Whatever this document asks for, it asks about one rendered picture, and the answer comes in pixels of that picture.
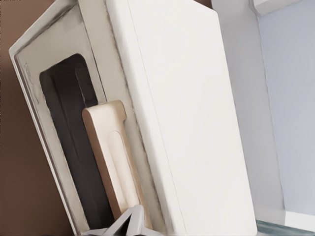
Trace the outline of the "white oven body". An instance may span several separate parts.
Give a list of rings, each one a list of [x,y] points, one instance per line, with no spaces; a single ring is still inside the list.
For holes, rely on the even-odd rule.
[[[256,236],[217,13],[105,0],[167,232]]]

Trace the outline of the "pale beige oven door handle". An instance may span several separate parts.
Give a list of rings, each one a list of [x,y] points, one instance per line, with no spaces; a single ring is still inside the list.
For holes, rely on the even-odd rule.
[[[144,225],[152,223],[126,135],[122,101],[85,108],[82,119],[115,219],[129,207],[142,205]]]

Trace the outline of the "white oven door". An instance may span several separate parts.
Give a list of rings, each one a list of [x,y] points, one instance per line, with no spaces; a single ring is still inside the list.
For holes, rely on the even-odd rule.
[[[55,0],[9,54],[75,235],[110,226],[110,202],[82,119],[85,108],[122,103],[146,226],[166,226],[126,74],[113,33],[110,0]]]

